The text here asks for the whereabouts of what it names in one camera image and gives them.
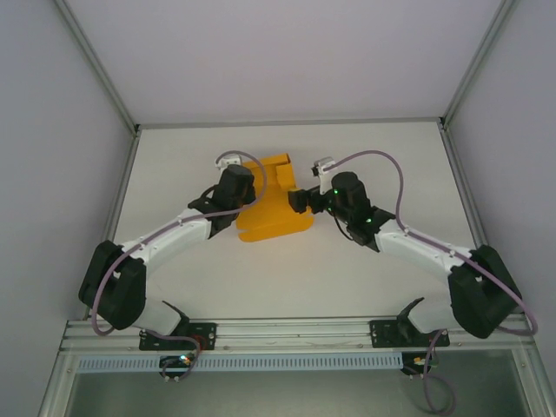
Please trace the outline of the orange paper box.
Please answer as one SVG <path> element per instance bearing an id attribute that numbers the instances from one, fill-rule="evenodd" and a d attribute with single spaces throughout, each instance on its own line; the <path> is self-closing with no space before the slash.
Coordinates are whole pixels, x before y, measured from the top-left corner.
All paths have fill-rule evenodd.
<path id="1" fill-rule="evenodd" d="M 239 214 L 235 221 L 242 242 L 259 242 L 310 229 L 314 218 L 296 213 L 289 205 L 288 192 L 297 191 L 295 173 L 287 153 L 261 159 L 267 174 L 267 189 L 254 207 Z"/>

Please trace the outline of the small electronics board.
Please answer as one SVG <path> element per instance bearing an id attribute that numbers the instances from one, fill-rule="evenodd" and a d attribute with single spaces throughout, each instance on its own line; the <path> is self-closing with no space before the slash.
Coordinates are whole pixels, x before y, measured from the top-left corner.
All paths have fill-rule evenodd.
<path id="1" fill-rule="evenodd" d="M 159 367 L 166 369 L 189 369 L 196 361 L 195 354 L 180 354 L 176 356 L 162 356 L 159 360 Z"/>
<path id="2" fill-rule="evenodd" d="M 433 367 L 439 365 L 437 356 L 432 356 L 425 368 L 425 352 L 404 352 L 401 355 L 402 369 L 401 372 L 408 376 L 423 375 L 424 371 L 431 371 Z"/>

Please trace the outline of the grey metal panel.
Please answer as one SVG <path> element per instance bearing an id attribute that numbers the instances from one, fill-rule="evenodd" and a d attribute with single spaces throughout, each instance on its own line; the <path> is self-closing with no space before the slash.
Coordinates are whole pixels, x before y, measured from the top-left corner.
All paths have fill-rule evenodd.
<path id="1" fill-rule="evenodd" d="M 532 417 L 507 351 L 440 355 L 430 381 L 451 417 Z M 433 417 L 423 382 L 398 370 L 199 373 L 179 383 L 159 374 L 81 374 L 66 417 Z"/>

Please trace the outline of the aluminium table edge rail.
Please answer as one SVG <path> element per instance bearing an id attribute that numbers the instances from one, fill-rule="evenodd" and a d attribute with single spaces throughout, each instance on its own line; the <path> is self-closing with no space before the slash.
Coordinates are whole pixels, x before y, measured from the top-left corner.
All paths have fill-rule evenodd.
<path id="1" fill-rule="evenodd" d="M 444 125 L 442 119 L 437 122 L 437 125 L 447 154 L 448 162 L 453 172 L 456 188 L 458 189 L 460 195 L 466 219 L 471 230 L 473 242 L 478 247 L 487 243 L 487 237 L 480 220 L 479 211 L 473 199 L 473 194 L 453 138 L 451 137 L 448 128 Z"/>
<path id="2" fill-rule="evenodd" d="M 348 119 L 311 119 L 311 120 L 265 120 L 239 122 L 180 122 L 180 123 L 142 123 L 137 131 L 148 129 L 220 129 L 247 127 L 280 127 L 311 125 L 375 124 L 403 122 L 442 122 L 441 116 L 434 117 L 385 117 L 385 118 L 348 118 Z"/>
<path id="3" fill-rule="evenodd" d="M 141 140 L 142 128 L 137 125 L 136 133 L 134 134 L 129 150 L 123 162 L 122 172 L 116 182 L 116 194 L 110 204 L 109 214 L 101 234 L 101 242 L 106 240 L 113 240 L 116 235 L 117 225 L 121 216 L 123 201 L 129 186 L 129 179 L 136 159 L 136 153 Z"/>

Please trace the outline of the long aluminium mounting rail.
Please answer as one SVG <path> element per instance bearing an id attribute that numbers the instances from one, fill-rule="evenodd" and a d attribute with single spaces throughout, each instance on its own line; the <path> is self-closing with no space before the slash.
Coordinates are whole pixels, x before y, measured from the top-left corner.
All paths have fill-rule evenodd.
<path id="1" fill-rule="evenodd" d="M 371 317 L 320 319 L 217 320 L 215 332 L 205 337 L 215 341 L 216 353 L 320 353 L 370 352 L 374 350 Z M 87 321 L 67 323 L 59 350 L 64 353 L 136 353 L 139 331 L 126 329 L 98 336 Z"/>

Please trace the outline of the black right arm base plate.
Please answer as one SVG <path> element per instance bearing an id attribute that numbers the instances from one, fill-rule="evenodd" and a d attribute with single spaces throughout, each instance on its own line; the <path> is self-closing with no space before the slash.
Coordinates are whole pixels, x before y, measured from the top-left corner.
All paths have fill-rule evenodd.
<path id="1" fill-rule="evenodd" d="M 424 334 L 396 319 L 370 321 L 369 329 L 374 348 L 427 348 L 435 336 L 435 332 Z"/>

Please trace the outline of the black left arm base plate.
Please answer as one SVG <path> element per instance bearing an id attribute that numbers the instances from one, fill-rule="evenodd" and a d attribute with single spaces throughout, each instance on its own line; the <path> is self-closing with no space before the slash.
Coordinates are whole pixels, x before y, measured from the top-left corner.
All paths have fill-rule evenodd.
<path id="1" fill-rule="evenodd" d="M 177 351 L 194 350 L 196 341 L 201 350 L 213 350 L 216 342 L 216 324 L 198 322 L 179 325 L 169 339 L 153 335 L 145 330 L 139 333 L 141 351 Z"/>

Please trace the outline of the aluminium frame post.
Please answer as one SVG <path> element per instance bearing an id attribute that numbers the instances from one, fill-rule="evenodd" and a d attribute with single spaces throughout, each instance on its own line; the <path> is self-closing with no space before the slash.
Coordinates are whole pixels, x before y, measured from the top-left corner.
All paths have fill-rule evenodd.
<path id="1" fill-rule="evenodd" d="M 467 98 L 477 77 L 486 65 L 488 58 L 493 52 L 494 46 L 498 42 L 503 30 L 509 23 L 513 13 L 520 5 L 521 0 L 500 0 L 496 11 L 485 33 L 480 39 L 476 51 L 473 53 L 470 63 L 460 79 L 460 82 L 447 105 L 443 116 L 440 117 L 440 126 L 447 131 L 450 123 L 457 116 L 460 107 Z"/>
<path id="2" fill-rule="evenodd" d="M 82 54 L 85 62 L 92 71 L 93 76 L 98 81 L 103 93 L 108 98 L 113 110 L 118 118 L 125 126 L 126 130 L 136 137 L 138 124 L 130 114 L 121 95 L 112 82 L 108 71 L 105 69 L 101 59 L 95 51 L 92 42 L 89 40 L 85 30 L 80 24 L 75 12 L 72 10 L 68 0 L 52 0 L 59 16 L 62 18 L 64 25 L 69 31 L 69 35 L 75 42 L 76 47 Z"/>

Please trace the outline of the aluminium frame leg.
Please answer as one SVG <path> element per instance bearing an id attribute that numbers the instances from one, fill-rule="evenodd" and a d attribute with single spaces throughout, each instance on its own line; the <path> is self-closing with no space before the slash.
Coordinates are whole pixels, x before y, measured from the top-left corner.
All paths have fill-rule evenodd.
<path id="1" fill-rule="evenodd" d="M 37 417 L 64 417 L 76 379 L 79 356 L 57 355 Z"/>
<path id="2" fill-rule="evenodd" d="M 535 346 L 513 350 L 513 359 L 530 417 L 556 417 L 556 396 Z"/>

